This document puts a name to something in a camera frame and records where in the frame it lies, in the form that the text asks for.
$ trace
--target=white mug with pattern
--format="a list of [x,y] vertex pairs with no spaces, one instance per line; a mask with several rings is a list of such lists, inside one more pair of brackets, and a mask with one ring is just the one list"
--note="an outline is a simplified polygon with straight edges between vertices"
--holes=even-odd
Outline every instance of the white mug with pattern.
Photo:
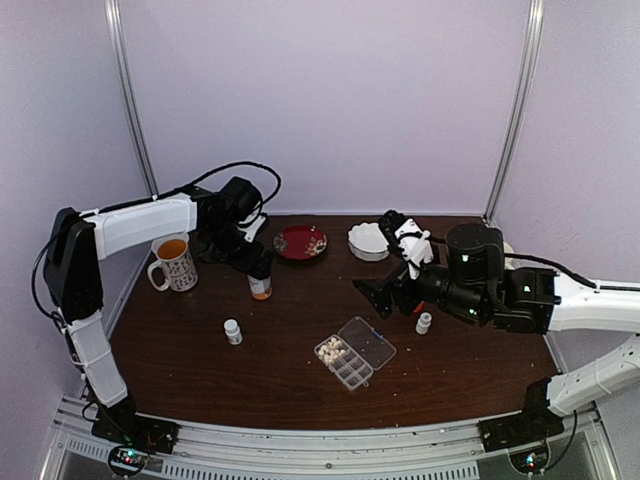
[[[158,259],[147,268],[147,276],[156,290],[164,292],[170,288],[174,292],[186,292],[198,282],[198,272],[189,253],[189,234],[158,238],[151,243],[151,251]],[[164,275],[162,285],[153,280],[152,274],[157,268]]]

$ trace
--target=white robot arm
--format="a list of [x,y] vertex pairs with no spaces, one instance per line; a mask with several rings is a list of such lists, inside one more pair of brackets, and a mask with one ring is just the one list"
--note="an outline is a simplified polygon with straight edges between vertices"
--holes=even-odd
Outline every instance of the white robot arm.
[[58,212],[43,267],[56,305],[54,320],[67,339],[99,411],[94,435],[136,448],[170,453],[177,426],[135,414],[102,326],[99,262],[134,245],[175,233],[198,232],[209,260],[227,263],[257,279],[270,276],[273,253],[254,241],[265,226],[260,192],[232,178],[212,193],[189,185],[181,193],[152,197],[103,211]]
[[[480,326],[516,333],[597,329],[634,335],[616,350],[572,372],[542,379],[527,391],[519,414],[480,422],[485,450],[542,440],[563,431],[561,416],[640,382],[640,284],[588,280],[556,262],[505,254],[502,233],[480,224],[459,225],[433,238],[394,211],[378,220],[401,265],[385,280],[354,285],[387,317],[392,306],[411,313],[420,302]],[[424,242],[443,244],[446,264]],[[505,256],[555,269],[504,268]]]

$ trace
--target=white bowl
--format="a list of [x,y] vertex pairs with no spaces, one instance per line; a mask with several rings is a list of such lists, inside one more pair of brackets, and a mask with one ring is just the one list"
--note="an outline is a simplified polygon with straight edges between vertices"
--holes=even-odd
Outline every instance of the white bowl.
[[387,239],[377,223],[361,223],[349,230],[349,249],[360,260],[379,262],[389,256]]

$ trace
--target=lavender wall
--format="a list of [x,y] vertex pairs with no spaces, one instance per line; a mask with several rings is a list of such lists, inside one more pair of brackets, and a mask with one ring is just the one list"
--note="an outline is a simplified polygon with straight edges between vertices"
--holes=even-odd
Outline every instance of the lavender wall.
[[159,184],[252,158],[271,212],[480,213],[528,3],[123,1]]
[[[640,5],[546,3],[542,47],[497,220],[517,251],[640,281]],[[556,335],[570,367],[628,335]],[[640,471],[640,388],[599,402],[623,477]]]
[[[31,302],[34,257],[59,208],[135,198],[144,187],[103,2],[4,0],[0,32],[0,478],[21,480],[34,478],[61,393],[79,385],[62,337]],[[143,253],[106,262],[107,305]]]

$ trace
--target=small red dish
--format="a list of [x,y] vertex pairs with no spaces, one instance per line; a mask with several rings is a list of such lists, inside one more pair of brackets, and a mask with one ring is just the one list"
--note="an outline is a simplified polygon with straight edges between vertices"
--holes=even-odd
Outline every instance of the small red dish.
[[327,243],[327,236],[318,227],[294,225],[274,237],[273,249],[290,260],[308,260],[324,252]]

